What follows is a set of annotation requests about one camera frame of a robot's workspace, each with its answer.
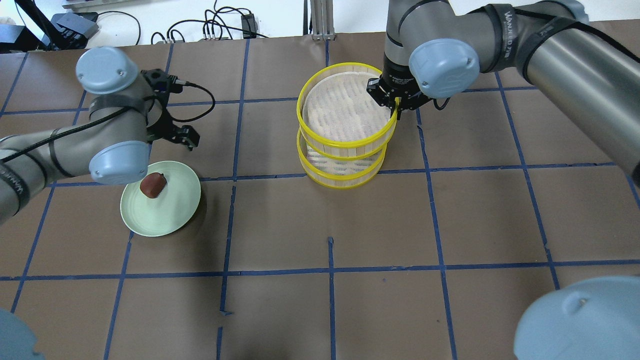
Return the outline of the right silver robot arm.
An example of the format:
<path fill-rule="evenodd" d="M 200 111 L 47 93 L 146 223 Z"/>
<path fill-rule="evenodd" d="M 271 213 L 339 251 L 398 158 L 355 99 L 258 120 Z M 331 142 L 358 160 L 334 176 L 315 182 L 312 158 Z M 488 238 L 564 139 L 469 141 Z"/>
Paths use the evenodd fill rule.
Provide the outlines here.
<path fill-rule="evenodd" d="M 516 68 L 639 185 L 639 58 L 590 26 L 576 0 L 488 4 L 458 16 L 446 0 L 391 0 L 378 105 L 414 110 Z M 639 276 L 599 276 L 540 297 L 522 314 L 519 360 L 637 360 Z"/>

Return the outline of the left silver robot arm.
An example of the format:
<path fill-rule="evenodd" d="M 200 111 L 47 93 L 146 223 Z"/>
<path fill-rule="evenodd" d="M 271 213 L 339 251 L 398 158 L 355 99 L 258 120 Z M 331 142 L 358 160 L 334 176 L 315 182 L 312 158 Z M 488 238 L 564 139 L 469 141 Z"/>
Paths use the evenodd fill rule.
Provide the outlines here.
<path fill-rule="evenodd" d="M 45 187 L 90 175 L 104 185 L 147 176 L 150 144 L 165 139 L 192 150 L 200 136 L 167 110 L 171 94 L 193 82 L 162 69 L 142 70 L 116 47 L 96 47 L 77 61 L 75 75 L 93 95 L 89 123 L 1 139 L 1 222 L 23 210 Z"/>

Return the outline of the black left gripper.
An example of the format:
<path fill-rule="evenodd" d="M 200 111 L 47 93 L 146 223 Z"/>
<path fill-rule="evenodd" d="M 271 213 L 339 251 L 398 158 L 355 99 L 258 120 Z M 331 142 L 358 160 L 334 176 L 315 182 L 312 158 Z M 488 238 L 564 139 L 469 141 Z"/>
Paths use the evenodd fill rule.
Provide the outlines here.
<path fill-rule="evenodd" d="M 162 69 L 142 70 L 142 77 L 153 91 L 154 105 L 160 107 L 160 114 L 154 123 L 147 125 L 147 141 L 154 142 L 164 139 L 174 144 L 180 144 L 192 152 L 199 146 L 201 135 L 191 126 L 185 125 L 186 120 L 179 120 L 169 113 L 167 105 L 171 94 L 180 94 L 185 87 L 195 88 L 196 84 L 179 79 Z"/>

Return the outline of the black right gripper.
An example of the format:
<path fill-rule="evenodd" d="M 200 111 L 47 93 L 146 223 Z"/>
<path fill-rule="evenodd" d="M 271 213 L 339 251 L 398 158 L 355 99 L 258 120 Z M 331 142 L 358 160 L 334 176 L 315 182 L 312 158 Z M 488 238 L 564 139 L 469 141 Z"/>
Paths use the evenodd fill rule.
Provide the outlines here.
<path fill-rule="evenodd" d="M 409 66 L 391 60 L 382 62 L 382 73 L 378 78 L 368 80 L 366 93 L 380 107 L 396 107 L 397 121 L 402 120 L 404 113 L 416 110 L 433 100 L 420 90 Z"/>

